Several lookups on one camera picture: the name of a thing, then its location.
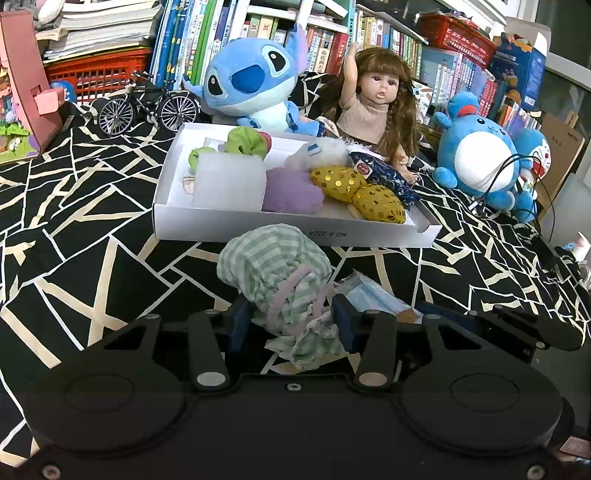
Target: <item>beige shirt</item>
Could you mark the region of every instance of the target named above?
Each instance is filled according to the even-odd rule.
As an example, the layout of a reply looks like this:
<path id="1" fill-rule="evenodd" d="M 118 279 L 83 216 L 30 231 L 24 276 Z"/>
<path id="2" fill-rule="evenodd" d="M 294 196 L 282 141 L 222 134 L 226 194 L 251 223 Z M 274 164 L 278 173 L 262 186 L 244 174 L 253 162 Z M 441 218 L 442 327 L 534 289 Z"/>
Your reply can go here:
<path id="1" fill-rule="evenodd" d="M 340 107 L 343 112 L 336 122 L 337 127 L 351 137 L 371 144 L 379 143 L 386 130 L 387 103 L 380 105 L 356 93 L 347 104 Z"/>

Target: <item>doll face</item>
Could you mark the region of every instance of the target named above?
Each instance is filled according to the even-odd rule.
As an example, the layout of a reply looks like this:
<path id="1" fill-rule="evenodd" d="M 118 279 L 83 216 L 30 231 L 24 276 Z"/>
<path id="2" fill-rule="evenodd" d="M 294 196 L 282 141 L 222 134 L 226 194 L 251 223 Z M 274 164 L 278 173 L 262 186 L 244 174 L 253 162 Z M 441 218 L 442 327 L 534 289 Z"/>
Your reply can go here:
<path id="1" fill-rule="evenodd" d="M 359 86 L 369 100 L 383 105 L 396 100 L 399 82 L 400 79 L 396 75 L 367 72 L 359 79 Z"/>

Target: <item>white box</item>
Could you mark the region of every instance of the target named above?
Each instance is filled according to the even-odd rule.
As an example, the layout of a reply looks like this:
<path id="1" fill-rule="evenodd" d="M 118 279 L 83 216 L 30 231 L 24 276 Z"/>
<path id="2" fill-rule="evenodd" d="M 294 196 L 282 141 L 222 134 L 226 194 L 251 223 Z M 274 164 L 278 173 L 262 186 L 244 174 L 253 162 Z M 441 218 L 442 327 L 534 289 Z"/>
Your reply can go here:
<path id="1" fill-rule="evenodd" d="M 152 210 L 154 232 L 159 240 L 227 242 L 263 225 L 287 223 L 298 227 L 319 245 L 340 247 L 428 248 L 441 224 L 421 203 L 407 210 L 405 224 L 371 222 L 351 217 L 348 204 L 330 198 L 317 215 L 273 212 L 237 212 L 193 207 L 182 185 L 190 175 L 189 154 L 203 146 L 206 138 L 226 141 L 230 125 L 184 124 L 166 155 Z M 264 161 L 267 169 L 280 167 L 285 159 L 313 137 L 274 134 L 272 148 Z"/>

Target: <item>red basket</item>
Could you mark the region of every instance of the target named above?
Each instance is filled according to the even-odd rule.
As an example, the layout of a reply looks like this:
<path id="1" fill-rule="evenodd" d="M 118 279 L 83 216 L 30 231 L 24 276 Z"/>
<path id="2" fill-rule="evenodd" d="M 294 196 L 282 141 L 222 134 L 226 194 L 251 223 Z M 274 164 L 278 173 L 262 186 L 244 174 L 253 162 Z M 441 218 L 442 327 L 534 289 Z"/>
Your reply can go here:
<path id="1" fill-rule="evenodd" d="M 65 80 L 76 91 L 77 103 L 121 90 L 134 70 L 144 71 L 152 55 L 151 48 L 134 48 L 80 59 L 63 60 L 46 65 L 49 82 Z"/>
<path id="2" fill-rule="evenodd" d="M 483 69 L 495 54 L 496 45 L 491 40 L 457 18 L 422 15 L 418 27 L 430 46 L 461 52 Z"/>

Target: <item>black and white patterned fabric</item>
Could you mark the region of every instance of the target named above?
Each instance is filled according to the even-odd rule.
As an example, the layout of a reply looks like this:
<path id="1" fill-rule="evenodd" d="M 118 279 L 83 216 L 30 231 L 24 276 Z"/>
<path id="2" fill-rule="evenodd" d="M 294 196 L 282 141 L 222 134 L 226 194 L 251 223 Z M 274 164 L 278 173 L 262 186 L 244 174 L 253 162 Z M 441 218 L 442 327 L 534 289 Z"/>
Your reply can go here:
<path id="1" fill-rule="evenodd" d="M 37 449 L 19 404 L 32 379 L 143 314 L 184 320 L 238 295 L 216 275 L 223 244 L 154 236 L 152 198 L 171 135 L 141 123 L 106 140 L 81 115 L 87 109 L 76 113 L 43 156 L 0 167 L 0 462 L 12 466 Z M 502 304 L 587 329 L 588 297 L 568 253 L 544 271 L 529 226 L 473 216 L 470 198 L 428 173 L 415 188 L 443 225 L 433 247 L 323 247 L 337 281 L 356 270 L 412 305 Z M 295 373 L 257 332 L 243 347 L 245 370 Z M 317 372 L 358 363 L 359 355 L 330 357 Z"/>

